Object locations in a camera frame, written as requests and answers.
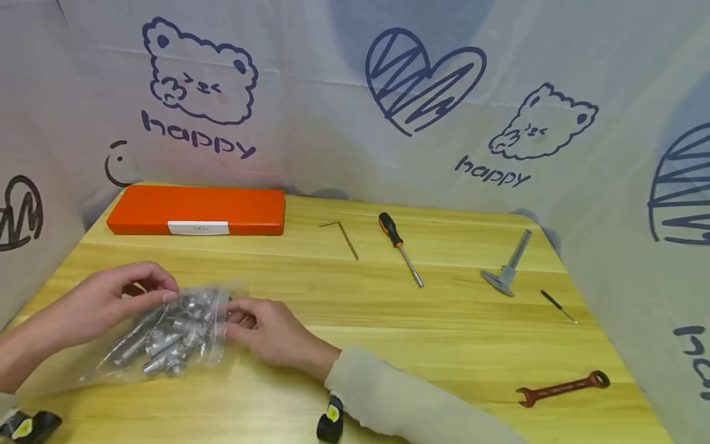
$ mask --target human hand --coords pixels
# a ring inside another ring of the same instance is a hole
[[[36,332],[36,340],[51,339],[50,351],[57,352],[89,342],[131,316],[175,300],[178,291],[175,279],[155,262],[127,264],[91,274],[18,328]],[[123,298],[123,294],[132,297]]]
[[[229,302],[228,341],[249,348],[269,364],[293,367],[325,381],[340,350],[313,335],[286,304],[239,298]]]

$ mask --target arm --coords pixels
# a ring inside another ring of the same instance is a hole
[[[525,443],[493,416],[360,349],[340,354],[325,386],[361,425],[412,444]]]
[[[295,367],[324,382],[350,416],[377,433],[412,444],[525,443],[508,426],[454,395],[368,352],[341,351],[315,337],[281,302],[241,298],[228,311],[227,339],[270,364]]]
[[[153,262],[98,271],[4,333],[0,336],[0,420],[15,404],[14,396],[8,394],[14,394],[49,356],[175,300],[178,291],[175,279]],[[123,298],[123,294],[135,297]]]

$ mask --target yellow sticker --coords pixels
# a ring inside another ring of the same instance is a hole
[[[10,438],[25,438],[30,433],[32,433],[32,418],[27,418],[26,420],[22,421],[20,426],[15,430],[15,432]]]
[[[340,412],[338,412],[338,409],[333,407],[333,405],[330,405],[328,406],[328,413],[326,413],[326,416],[329,420],[335,422],[338,421],[338,418],[340,418]]]

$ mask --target bear drawing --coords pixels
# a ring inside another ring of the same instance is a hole
[[[216,45],[162,17],[143,27],[151,55],[151,93],[165,106],[219,125],[239,125],[251,117],[258,72],[244,49]]]
[[[552,156],[594,123],[599,108],[575,102],[550,83],[531,92],[518,113],[488,143],[492,154],[523,161]]]

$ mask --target white backdrop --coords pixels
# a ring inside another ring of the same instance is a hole
[[[518,212],[702,442],[708,41],[704,0],[0,0],[0,323],[141,178]]]

